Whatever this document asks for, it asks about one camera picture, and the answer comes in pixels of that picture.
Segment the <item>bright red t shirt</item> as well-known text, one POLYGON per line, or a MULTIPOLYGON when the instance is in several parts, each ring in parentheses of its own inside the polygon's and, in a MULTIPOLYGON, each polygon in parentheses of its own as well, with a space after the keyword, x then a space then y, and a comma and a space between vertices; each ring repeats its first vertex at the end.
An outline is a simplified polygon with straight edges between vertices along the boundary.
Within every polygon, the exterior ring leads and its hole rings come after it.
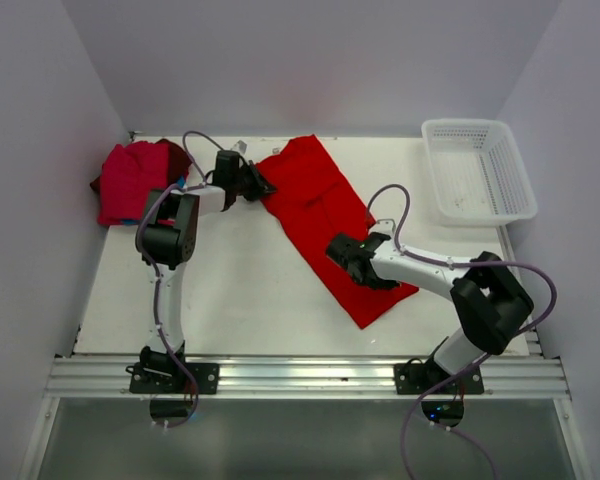
POLYGON ((392 290, 358 286, 326 255, 339 233, 366 237, 366 205, 314 135, 290 140, 277 154, 257 164, 276 192, 262 199, 286 236, 353 322, 364 329, 418 288, 392 290))

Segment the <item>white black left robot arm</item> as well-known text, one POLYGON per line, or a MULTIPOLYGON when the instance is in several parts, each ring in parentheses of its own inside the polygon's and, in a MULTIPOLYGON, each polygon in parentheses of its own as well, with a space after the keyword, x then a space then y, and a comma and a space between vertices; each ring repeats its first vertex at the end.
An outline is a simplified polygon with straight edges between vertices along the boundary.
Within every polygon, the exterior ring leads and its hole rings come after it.
POLYGON ((152 324, 134 366, 135 380, 173 393, 195 379, 185 363, 181 313, 184 273, 195 250, 199 219, 227 211, 240 197, 255 202, 276 191, 254 162, 237 151, 221 150, 210 181, 150 192, 135 246, 149 268, 152 324))

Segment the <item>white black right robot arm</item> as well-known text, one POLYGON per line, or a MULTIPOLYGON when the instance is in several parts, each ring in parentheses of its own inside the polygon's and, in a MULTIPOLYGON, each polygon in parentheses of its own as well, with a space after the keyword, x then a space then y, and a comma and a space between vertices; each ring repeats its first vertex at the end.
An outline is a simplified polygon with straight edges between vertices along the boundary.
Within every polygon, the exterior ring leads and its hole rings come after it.
POLYGON ((461 373, 485 354, 500 355, 534 309, 531 297, 497 255, 476 258, 409 251, 396 235, 372 232, 364 240, 340 233, 326 255, 354 283, 373 290, 410 284, 450 301, 460 327, 423 363, 403 370, 420 389, 448 392, 461 373))

